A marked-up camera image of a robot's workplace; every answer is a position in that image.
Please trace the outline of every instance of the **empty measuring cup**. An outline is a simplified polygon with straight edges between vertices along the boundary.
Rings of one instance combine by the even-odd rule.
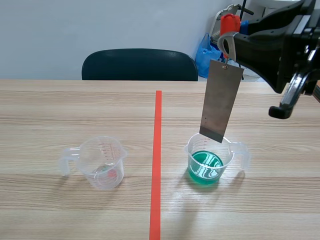
[[[188,154],[188,172],[200,184],[213,184],[234,160],[241,161],[241,168],[249,168],[251,155],[247,146],[230,142],[225,137],[222,143],[216,142],[199,133],[193,135],[184,147]]]
[[[116,187],[124,177],[123,160],[127,151],[110,136],[92,138],[79,147],[66,148],[59,160],[64,176],[69,174],[69,161],[74,161],[86,179],[97,189]]]

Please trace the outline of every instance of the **chair backrest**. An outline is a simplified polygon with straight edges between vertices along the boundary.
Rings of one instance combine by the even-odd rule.
[[[195,61],[182,52],[112,49],[92,53],[82,66],[83,80],[198,81]]]

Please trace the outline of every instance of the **white wall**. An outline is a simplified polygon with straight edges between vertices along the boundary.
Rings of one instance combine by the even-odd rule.
[[[81,79],[85,58],[117,48],[195,56],[232,0],[1,0],[0,79]]]

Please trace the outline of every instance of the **metal sheet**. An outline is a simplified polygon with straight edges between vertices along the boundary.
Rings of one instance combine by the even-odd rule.
[[[200,134],[222,143],[244,70],[211,60]]]

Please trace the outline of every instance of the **red tape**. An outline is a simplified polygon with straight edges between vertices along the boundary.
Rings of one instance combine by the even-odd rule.
[[[162,91],[155,92],[149,240],[161,240]]]

